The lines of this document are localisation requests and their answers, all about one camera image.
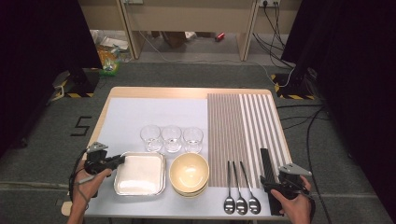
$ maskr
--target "bowl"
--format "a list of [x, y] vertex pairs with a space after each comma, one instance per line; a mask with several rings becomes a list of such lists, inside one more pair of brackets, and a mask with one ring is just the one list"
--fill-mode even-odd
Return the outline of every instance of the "bowl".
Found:
[[199, 189], [199, 190], [197, 190], [197, 191], [195, 191], [195, 192], [192, 192], [192, 193], [181, 192], [181, 191], [178, 191], [178, 190], [175, 189], [175, 188], [174, 188], [174, 190], [175, 190], [175, 192], [177, 192], [178, 194], [180, 194], [180, 195], [183, 196], [183, 197], [186, 197], [186, 198], [194, 198], [194, 197], [200, 195], [202, 192], [204, 192], [204, 190], [206, 189], [206, 187], [207, 187], [207, 182], [206, 182], [206, 184], [205, 184], [201, 189]]
[[205, 158], [196, 153], [177, 156], [171, 164], [169, 179], [176, 192], [193, 194], [200, 191], [209, 178], [209, 165]]

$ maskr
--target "black curtain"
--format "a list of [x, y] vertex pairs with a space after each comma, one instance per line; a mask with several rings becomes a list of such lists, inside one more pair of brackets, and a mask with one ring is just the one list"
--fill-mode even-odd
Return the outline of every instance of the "black curtain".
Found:
[[62, 72], [100, 68], [77, 0], [1, 1], [1, 153], [26, 135]]
[[[330, 2], [341, 3], [331, 26], [320, 19]], [[396, 2], [304, 0], [282, 58], [316, 69], [349, 153], [396, 222]]]

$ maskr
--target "metal tray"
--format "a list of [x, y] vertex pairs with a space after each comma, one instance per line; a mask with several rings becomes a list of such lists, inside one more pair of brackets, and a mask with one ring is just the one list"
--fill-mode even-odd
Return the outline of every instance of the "metal tray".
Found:
[[165, 156], [158, 152], [125, 152], [114, 190], [119, 195], [157, 195], [165, 188]]

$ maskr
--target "red object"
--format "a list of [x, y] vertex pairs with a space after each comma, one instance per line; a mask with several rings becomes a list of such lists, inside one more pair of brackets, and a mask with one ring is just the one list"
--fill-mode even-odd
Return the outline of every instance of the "red object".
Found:
[[220, 40], [224, 39], [225, 34], [221, 33], [218, 36], [215, 37], [216, 42], [220, 42]]

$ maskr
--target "white tabletop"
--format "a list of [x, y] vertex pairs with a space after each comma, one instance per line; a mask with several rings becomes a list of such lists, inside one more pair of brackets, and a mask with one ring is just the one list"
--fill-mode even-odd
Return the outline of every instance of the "white tabletop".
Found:
[[[107, 156], [115, 156], [126, 151], [145, 151], [139, 137], [140, 129], [147, 124], [164, 127], [169, 124], [181, 129], [196, 126], [204, 131], [204, 147], [201, 151], [207, 159], [208, 127], [206, 99], [138, 99], [112, 98], [109, 102], [106, 119], [98, 142], [108, 145]], [[171, 154], [160, 151], [166, 157], [166, 171], [173, 159], [184, 153], [183, 148]], [[208, 187], [194, 198], [185, 198], [177, 194], [169, 181], [166, 172], [165, 189], [159, 195], [122, 196], [114, 190], [114, 179], [117, 171], [105, 179], [97, 198], [90, 202], [85, 215], [90, 217], [150, 217], [150, 218], [198, 218], [198, 219], [280, 219], [270, 214], [267, 194], [263, 189], [253, 189], [253, 194], [262, 204], [258, 215], [249, 211], [241, 216], [236, 212], [227, 215], [223, 210], [223, 202], [227, 197], [227, 188]], [[241, 188], [242, 196], [248, 201], [248, 188]], [[232, 188], [232, 196], [236, 200], [237, 188]]]

